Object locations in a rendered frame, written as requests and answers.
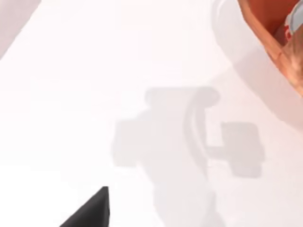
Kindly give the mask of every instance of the orange box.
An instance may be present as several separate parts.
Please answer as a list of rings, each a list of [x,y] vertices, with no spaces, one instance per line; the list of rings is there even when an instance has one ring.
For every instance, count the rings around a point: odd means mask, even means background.
[[[238,2],[244,20],[263,44],[273,63],[303,96],[302,82],[299,82],[294,72],[290,56],[284,51],[285,43],[275,38],[279,27],[284,24],[287,15],[299,0],[238,0]]]

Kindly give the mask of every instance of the white surface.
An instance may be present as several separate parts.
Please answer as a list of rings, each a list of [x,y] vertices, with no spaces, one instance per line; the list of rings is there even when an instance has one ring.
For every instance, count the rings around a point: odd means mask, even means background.
[[[104,185],[111,227],[302,226],[303,104],[235,0],[44,0],[0,92],[0,226],[59,226]],[[207,180],[199,130],[260,175],[210,157]]]

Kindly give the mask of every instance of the open box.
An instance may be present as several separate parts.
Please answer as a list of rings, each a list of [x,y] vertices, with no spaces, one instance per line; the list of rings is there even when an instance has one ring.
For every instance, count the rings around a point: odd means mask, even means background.
[[[266,52],[289,80],[296,91],[303,96],[303,85],[298,80],[285,51],[285,43],[276,40],[279,27],[299,0],[238,0],[244,20],[263,44]]]

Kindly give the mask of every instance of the red and white can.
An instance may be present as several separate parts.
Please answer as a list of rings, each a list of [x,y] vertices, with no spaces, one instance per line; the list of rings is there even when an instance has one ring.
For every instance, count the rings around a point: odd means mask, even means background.
[[[303,24],[303,0],[300,0],[285,20],[285,38],[289,41],[295,31]]]

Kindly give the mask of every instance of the tabletop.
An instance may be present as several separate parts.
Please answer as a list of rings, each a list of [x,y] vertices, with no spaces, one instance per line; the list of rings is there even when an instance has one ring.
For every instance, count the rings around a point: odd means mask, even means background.
[[[302,99],[236,0],[0,12],[0,226],[57,227],[103,186],[111,227],[301,226]]]

